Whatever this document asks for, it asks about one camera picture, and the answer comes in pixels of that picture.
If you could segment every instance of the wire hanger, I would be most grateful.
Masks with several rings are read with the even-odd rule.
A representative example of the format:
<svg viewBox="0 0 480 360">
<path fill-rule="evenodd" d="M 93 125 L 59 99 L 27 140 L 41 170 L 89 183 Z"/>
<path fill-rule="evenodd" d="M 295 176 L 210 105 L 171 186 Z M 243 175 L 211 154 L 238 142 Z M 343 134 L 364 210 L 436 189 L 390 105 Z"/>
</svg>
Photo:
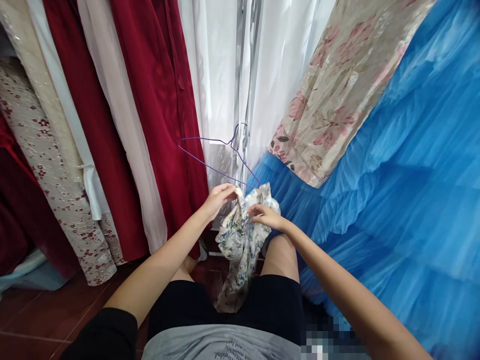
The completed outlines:
<svg viewBox="0 0 480 360">
<path fill-rule="evenodd" d="M 180 149 L 182 149 L 184 152 L 186 152 L 188 155 L 190 155 L 190 156 L 193 157 L 194 159 L 198 160 L 199 162 L 201 162 L 201 163 L 202 163 L 203 165 L 205 165 L 206 167 L 208 167 L 208 168 L 216 171 L 217 173 L 222 174 L 223 176 L 226 176 L 227 178 L 232 179 L 232 180 L 234 180 L 234 181 L 236 181 L 236 182 L 239 182 L 240 184 L 246 185 L 246 186 L 251 187 L 251 188 L 254 188 L 254 189 L 258 189 L 259 186 L 260 186 L 260 181 L 259 181 L 259 179 L 257 179 L 257 177 L 255 176 L 255 174 L 252 172 L 252 170 L 250 170 L 249 166 L 248 166 L 248 165 L 245 163 L 245 161 L 242 159 L 242 156 L 240 155 L 239 151 L 238 151 L 236 148 L 234 148 L 234 146 L 233 146 L 234 140 L 235 140 L 235 138 L 237 137 L 237 131 L 238 131 L 238 129 L 239 129 L 239 124 L 237 124 L 237 125 L 235 126 L 235 131 L 233 132 L 233 137 L 231 138 L 231 140 L 230 140 L 229 142 L 225 142 L 225 141 L 220 140 L 220 139 L 211 139 L 211 138 L 208 138 L 208 137 L 199 137 L 199 136 L 196 136 L 196 137 L 185 137 L 185 138 L 182 138 L 182 139 L 180 139 L 180 140 L 178 141 L 178 147 L 179 147 Z M 237 180 L 237 179 L 235 179 L 235 178 L 233 178 L 233 177 L 231 177 L 231 176 L 228 176 L 227 174 L 225 174 L 225 173 L 223 173 L 223 172 L 221 172 L 221 171 L 218 171 L 217 169 L 214 169 L 214 168 L 211 167 L 210 165 L 207 165 L 206 163 L 204 163 L 202 160 L 200 160 L 200 159 L 199 159 L 198 157 L 196 157 L 195 155 L 192 155 L 191 153 L 189 153 L 187 150 L 185 150 L 185 149 L 182 147 L 182 145 L 180 145 L 180 143 L 181 143 L 182 141 L 184 141 L 184 140 L 192 140 L 192 139 L 201 139 L 201 140 L 217 141 L 217 142 L 221 142 L 221 143 L 223 143 L 223 144 L 225 144 L 225 145 L 229 145 L 229 144 L 230 144 L 230 147 L 232 148 L 232 150 L 233 150 L 234 152 L 237 153 L 237 155 L 238 155 L 238 157 L 240 158 L 240 160 L 241 160 L 241 162 L 243 163 L 243 165 L 246 166 L 246 168 L 248 169 L 248 171 L 250 172 L 250 174 L 252 174 L 253 177 L 255 178 L 256 182 L 258 183 L 258 186 L 249 185 L 249 184 L 247 184 L 247 183 L 245 183 L 245 182 L 242 182 L 242 181 Z"/>
</svg>

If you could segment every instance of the blue tulle skirt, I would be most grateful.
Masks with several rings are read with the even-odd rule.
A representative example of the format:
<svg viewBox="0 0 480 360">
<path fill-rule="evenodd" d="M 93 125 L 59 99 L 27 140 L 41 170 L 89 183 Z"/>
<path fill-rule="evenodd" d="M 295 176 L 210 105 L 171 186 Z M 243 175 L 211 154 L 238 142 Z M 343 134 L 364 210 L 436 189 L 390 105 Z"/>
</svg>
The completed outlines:
<svg viewBox="0 0 480 360">
<path fill-rule="evenodd" d="M 438 0 L 320 189 L 266 154 L 282 215 L 368 287 L 436 358 L 480 341 L 480 1 Z M 305 264 L 314 303 L 341 318 Z"/>
</svg>

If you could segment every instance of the black sleeve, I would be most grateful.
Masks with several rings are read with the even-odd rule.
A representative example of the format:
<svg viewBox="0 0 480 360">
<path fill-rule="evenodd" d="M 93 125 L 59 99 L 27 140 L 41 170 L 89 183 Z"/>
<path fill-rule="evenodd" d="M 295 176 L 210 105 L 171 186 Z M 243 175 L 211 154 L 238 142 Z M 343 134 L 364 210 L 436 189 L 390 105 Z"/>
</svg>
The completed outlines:
<svg viewBox="0 0 480 360">
<path fill-rule="evenodd" d="M 103 308 L 82 329 L 60 359 L 134 360 L 137 320 L 124 310 Z"/>
</svg>

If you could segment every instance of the red dress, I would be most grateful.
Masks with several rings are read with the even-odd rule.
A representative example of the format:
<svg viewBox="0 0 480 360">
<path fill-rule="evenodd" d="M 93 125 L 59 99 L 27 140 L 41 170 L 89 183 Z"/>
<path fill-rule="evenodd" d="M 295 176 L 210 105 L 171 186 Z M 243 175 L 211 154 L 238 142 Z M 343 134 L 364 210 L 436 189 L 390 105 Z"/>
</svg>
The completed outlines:
<svg viewBox="0 0 480 360">
<path fill-rule="evenodd" d="M 66 279 L 79 261 L 0 113 L 0 276 L 35 246 Z"/>
<path fill-rule="evenodd" d="M 125 261 L 148 253 L 139 194 L 97 78 L 75 0 L 43 0 L 48 25 L 105 193 Z"/>
<path fill-rule="evenodd" d="M 198 137 L 178 0 L 110 1 L 171 237 L 208 196 L 205 165 L 179 147 Z M 184 147 L 204 160 L 200 140 Z M 198 258 L 198 245 L 190 256 Z"/>
</svg>

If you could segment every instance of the grey t-shirt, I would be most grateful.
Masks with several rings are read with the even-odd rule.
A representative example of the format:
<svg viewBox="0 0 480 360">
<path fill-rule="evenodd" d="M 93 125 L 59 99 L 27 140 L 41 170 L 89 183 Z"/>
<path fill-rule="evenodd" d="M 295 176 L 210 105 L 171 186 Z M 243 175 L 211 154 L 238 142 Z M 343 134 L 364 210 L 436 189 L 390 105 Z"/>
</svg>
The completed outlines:
<svg viewBox="0 0 480 360">
<path fill-rule="evenodd" d="M 195 325 L 164 330 L 150 339 L 142 360 L 299 359 L 300 346 L 269 332 L 239 325 Z"/>
</svg>

